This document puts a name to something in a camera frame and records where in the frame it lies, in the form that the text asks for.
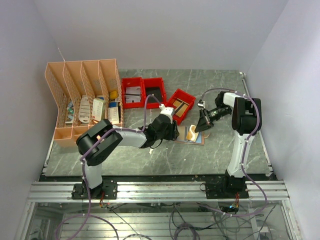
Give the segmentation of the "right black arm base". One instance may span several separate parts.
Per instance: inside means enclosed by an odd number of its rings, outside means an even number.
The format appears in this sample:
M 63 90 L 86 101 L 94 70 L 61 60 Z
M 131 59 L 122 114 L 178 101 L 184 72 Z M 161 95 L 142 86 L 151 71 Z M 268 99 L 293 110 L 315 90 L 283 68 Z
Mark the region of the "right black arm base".
M 201 183 L 199 189 L 205 193 L 207 199 L 248 199 L 245 181 L 236 182 L 205 182 Z

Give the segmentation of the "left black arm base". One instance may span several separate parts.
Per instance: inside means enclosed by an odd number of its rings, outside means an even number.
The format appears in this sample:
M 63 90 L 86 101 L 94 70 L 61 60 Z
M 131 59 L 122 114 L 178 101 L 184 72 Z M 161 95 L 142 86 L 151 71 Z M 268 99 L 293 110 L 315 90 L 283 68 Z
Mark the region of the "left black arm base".
M 103 181 L 100 185 L 93 189 L 89 189 L 90 198 L 93 200 L 103 199 L 103 200 L 115 200 L 118 193 L 118 184 L 111 181 Z M 88 190 L 85 182 L 77 183 L 73 186 L 71 193 L 72 200 L 88 200 Z

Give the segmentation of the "gold cards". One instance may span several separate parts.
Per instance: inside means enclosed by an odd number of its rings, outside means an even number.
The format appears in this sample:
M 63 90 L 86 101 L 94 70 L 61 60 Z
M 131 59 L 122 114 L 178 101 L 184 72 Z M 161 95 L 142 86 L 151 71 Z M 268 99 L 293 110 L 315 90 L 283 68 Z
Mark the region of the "gold cards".
M 188 111 L 189 104 L 179 98 L 175 99 L 173 102 L 174 114 L 178 118 L 182 118 Z

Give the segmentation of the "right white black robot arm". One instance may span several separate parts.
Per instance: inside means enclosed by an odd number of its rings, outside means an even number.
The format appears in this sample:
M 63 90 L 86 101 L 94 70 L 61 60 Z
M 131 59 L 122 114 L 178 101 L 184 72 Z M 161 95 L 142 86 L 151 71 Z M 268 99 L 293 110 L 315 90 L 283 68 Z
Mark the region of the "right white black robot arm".
M 246 198 L 246 180 L 248 179 L 246 168 L 249 151 L 262 127 L 261 100 L 223 88 L 214 101 L 216 108 L 207 110 L 203 101 L 204 96 L 205 94 L 197 103 L 199 120 L 195 132 L 209 130 L 214 126 L 215 121 L 231 115 L 234 146 L 231 160 L 222 179 L 217 183 L 206 182 L 203 191 L 208 199 Z

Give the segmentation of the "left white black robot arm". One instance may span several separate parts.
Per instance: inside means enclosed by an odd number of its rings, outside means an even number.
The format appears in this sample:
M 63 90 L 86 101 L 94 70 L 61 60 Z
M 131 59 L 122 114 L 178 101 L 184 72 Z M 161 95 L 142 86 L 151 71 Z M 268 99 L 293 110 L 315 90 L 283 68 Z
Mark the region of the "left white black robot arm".
M 104 119 L 76 140 L 81 155 L 82 187 L 80 197 L 96 199 L 106 193 L 102 177 L 102 163 L 117 147 L 154 148 L 157 141 L 175 141 L 179 136 L 178 124 L 160 114 L 147 126 L 136 129 L 112 125 Z

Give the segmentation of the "gold VIP card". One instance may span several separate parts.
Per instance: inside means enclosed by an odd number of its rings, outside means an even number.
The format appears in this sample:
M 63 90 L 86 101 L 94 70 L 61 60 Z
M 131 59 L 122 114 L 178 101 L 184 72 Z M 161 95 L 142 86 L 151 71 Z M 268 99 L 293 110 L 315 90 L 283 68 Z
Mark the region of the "gold VIP card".
M 199 132 L 196 132 L 196 126 L 192 124 L 189 127 L 188 133 L 186 135 L 186 139 L 191 142 L 196 142 L 198 135 L 199 135 Z

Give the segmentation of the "brown leather card holder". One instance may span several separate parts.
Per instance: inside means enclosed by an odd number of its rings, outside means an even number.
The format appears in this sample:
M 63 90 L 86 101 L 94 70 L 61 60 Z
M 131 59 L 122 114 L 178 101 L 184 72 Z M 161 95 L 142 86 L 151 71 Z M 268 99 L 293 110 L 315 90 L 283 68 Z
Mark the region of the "brown leather card holder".
M 203 132 L 199 132 L 198 138 L 196 142 L 188 141 L 186 139 L 187 133 L 189 131 L 191 125 L 180 125 L 177 127 L 178 132 L 179 132 L 179 137 L 176 139 L 177 143 L 182 143 L 182 144 L 191 144 L 191 145 L 201 145 L 203 146 L 205 144 L 205 139 L 208 137 L 208 135 L 205 135 Z

